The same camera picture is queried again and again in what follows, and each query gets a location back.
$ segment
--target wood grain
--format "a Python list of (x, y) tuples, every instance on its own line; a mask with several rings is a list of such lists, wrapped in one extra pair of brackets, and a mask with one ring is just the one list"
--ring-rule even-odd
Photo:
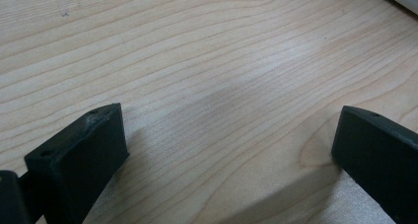
[(417, 27), (390, 0), (0, 0), (1, 169), (121, 102), (86, 223), (391, 223), (330, 146), (344, 105), (418, 131)]

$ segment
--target black clamp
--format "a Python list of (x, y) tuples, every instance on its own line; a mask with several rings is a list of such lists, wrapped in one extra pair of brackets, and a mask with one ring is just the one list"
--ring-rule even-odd
[(396, 223), (418, 223), (418, 134), (366, 110), (344, 107), (332, 156)]
[(25, 156), (23, 176), (0, 171), (0, 222), (82, 223), (128, 156), (120, 104), (85, 113)]

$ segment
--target wooden table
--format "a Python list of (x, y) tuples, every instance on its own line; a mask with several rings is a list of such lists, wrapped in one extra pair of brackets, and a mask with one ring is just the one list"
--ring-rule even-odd
[(86, 223), (391, 223), (330, 147), (344, 105), (418, 131), (417, 20), (390, 0), (0, 0), (1, 169), (121, 102), (131, 156)]

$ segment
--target small hole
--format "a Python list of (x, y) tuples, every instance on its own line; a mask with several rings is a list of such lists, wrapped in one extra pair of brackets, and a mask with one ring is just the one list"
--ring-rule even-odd
[(53, 153), (53, 151), (46, 150), (46, 151), (43, 151), (43, 152), (40, 154), (40, 156), (41, 156), (41, 157), (47, 157), (47, 156), (50, 156), (52, 153)]

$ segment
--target black plastic block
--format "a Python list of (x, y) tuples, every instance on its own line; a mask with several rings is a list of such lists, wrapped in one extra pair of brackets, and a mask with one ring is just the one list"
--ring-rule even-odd
[(332, 156), (396, 223), (418, 223), (418, 134), (344, 107)]

